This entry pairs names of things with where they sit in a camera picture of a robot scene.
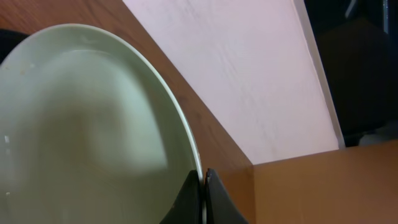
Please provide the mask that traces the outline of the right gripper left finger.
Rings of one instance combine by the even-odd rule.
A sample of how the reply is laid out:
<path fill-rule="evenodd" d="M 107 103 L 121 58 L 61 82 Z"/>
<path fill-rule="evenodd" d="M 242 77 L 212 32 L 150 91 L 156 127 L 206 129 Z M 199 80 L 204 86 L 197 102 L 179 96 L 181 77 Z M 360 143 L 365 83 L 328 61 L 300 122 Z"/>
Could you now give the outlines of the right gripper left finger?
<path fill-rule="evenodd" d="M 202 223 L 201 185 L 198 172 L 191 170 L 183 183 L 172 208 L 160 224 Z"/>

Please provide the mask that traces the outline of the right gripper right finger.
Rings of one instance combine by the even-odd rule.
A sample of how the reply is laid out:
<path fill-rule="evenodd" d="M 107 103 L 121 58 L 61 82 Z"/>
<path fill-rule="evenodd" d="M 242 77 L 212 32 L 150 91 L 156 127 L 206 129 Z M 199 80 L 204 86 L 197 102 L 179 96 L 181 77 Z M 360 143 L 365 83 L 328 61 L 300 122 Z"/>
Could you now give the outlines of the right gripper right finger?
<path fill-rule="evenodd" d="M 214 169 L 206 172 L 205 202 L 207 224 L 248 224 Z"/>

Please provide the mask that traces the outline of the light green plate top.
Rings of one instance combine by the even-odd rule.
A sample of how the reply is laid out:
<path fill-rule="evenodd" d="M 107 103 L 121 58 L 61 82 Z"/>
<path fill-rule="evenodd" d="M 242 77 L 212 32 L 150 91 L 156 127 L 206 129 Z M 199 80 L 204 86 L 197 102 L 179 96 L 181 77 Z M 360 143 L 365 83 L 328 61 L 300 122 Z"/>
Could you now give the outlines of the light green plate top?
<path fill-rule="evenodd" d="M 120 37 L 61 24 L 1 62 L 2 223 L 159 223 L 188 174 L 202 181 L 188 121 Z"/>

